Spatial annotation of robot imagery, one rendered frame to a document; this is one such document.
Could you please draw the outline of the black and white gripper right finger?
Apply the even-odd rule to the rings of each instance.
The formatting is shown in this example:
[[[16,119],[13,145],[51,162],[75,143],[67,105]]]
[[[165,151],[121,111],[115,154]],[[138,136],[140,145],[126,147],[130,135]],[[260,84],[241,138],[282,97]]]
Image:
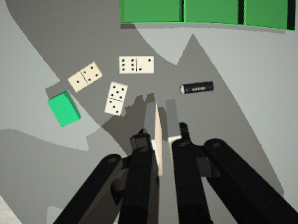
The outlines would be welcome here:
[[[298,224],[298,212],[225,141],[192,143],[175,99],[166,100],[166,114],[179,224],[214,224],[201,177],[238,224]]]

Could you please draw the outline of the cream domino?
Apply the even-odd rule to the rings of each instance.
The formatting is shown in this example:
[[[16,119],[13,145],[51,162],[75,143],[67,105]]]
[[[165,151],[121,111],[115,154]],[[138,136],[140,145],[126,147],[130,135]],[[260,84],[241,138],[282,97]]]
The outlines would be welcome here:
[[[68,80],[77,92],[102,76],[103,75],[100,70],[93,62],[75,75],[71,76]]]

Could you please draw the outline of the black aa battery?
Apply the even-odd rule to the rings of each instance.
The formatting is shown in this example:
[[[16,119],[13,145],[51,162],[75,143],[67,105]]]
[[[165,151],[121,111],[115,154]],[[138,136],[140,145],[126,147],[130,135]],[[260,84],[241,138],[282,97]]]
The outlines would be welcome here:
[[[184,84],[184,85],[181,85],[181,88],[180,88],[180,91],[182,92],[182,94],[213,91],[213,90],[214,90],[214,85],[212,81]]]

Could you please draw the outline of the white domino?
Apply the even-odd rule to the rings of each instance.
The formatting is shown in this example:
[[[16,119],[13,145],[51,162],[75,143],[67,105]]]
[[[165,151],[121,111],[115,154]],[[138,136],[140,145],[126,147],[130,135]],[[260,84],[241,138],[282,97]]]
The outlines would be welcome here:
[[[120,73],[154,73],[154,56],[120,56]]]
[[[111,83],[105,112],[120,116],[128,85]]]

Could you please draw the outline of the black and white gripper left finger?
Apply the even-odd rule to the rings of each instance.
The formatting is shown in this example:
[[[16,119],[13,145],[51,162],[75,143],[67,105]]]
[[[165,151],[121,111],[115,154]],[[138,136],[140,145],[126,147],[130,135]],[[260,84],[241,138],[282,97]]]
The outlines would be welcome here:
[[[119,212],[118,224],[158,224],[162,135],[156,102],[147,103],[144,129],[130,143],[132,155],[105,156],[53,224],[113,224]]]

